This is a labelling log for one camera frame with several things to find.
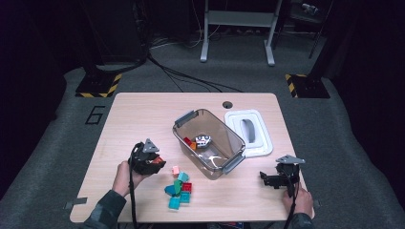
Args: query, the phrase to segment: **gray floor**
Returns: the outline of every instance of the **gray floor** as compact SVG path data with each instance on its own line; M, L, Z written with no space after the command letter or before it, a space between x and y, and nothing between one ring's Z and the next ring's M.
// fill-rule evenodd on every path
M330 99L292 98L286 73L309 73L320 48L309 60L312 40L285 34L274 51L275 67L266 64L261 36L223 37L212 41L207 63L200 63L201 46L167 45L151 50L164 66L192 76L238 88L246 93L276 94L297 156L307 164L302 172L313 197L317 228L405 228L405 213L387 179L370 163L351 132L345 107L327 78ZM114 97L79 98L75 88L82 69L66 73L68 87L50 124L4 198L0 228L76 228L63 209L80 189ZM177 81L185 92L207 89ZM117 93L179 92L150 61L124 73ZM224 92L234 93L229 89ZM85 125L94 106L103 113L98 125ZM263 228L267 222L254 222ZM271 228L283 228L282 222Z

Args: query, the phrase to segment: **colored block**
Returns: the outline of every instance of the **colored block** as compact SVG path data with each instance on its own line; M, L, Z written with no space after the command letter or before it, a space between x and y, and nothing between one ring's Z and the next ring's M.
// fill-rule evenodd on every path
M174 184L175 193L176 193L176 195L178 195L181 192L181 184L182 184L182 182L181 182L181 180L176 179L174 183L175 183Z
M176 195L175 186L174 186L174 185L166 186L166 187L164 188L164 192L165 192L167 195L169 195L170 197L175 196L175 195Z
M182 187L181 187L181 190L189 192L191 194L191 187L192 187L191 183L183 183Z
M182 182L186 182L188 180L188 174L185 172L180 172L178 176L178 180L181 180Z
M172 168L173 177L178 177L180 173L179 166L173 166Z
M191 144L189 146L193 151L195 151L197 149L197 143L196 142L191 142Z
M192 143L192 141L190 139L188 139L188 137L183 138L183 140L187 145L191 145L191 143Z
M152 161L152 163L153 164L159 164L159 163L161 163L163 161L163 159L160 157L160 156L158 156L158 157L156 157L153 161Z
M179 209L179 207L180 207L180 198L170 198L169 208Z
M180 202L190 202L190 193L181 191Z

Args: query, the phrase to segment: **plastic storage container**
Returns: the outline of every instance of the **plastic storage container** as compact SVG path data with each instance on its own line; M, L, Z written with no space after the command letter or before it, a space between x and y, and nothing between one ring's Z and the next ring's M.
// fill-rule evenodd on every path
M245 159L245 142L208 110L191 111L177 119L173 134L179 140L181 150L209 179L228 174ZM195 141L201 135L211 137L206 148L193 150L184 141L186 137Z

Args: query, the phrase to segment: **human hand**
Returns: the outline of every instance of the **human hand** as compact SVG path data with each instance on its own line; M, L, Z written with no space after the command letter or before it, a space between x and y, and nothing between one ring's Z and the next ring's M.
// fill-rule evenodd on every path
M295 192L297 192L297 199L295 200L295 209L294 214L296 213L305 213L312 218L312 207L313 207L313 200L312 195L307 190L301 187L301 182L295 184ZM283 203L284 207L286 208L287 212L291 208L292 204L292 197L288 196L288 191L286 190L283 195Z
M147 177L150 177L150 175L140 175L132 171L134 189ZM112 190L125 198L129 194L129 179L129 164L127 161L122 161L117 167L117 174Z

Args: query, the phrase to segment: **person's arm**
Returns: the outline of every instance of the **person's arm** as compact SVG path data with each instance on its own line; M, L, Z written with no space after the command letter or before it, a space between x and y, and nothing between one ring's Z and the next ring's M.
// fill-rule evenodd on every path
M80 228L114 228L125 203L123 196L113 190L108 191Z
M129 194L129 165L122 161L117 168L113 188L98 201L92 214L84 221L80 228L114 228L119 214L125 206L125 197ZM137 188L146 177L132 172L134 188Z
M292 229L313 229L315 226L311 219L313 207L312 195L301 187L301 183L297 183L295 189L298 189L298 192L295 200L294 215L291 220ZM288 196L287 191L284 192L283 203L289 213L292 198Z

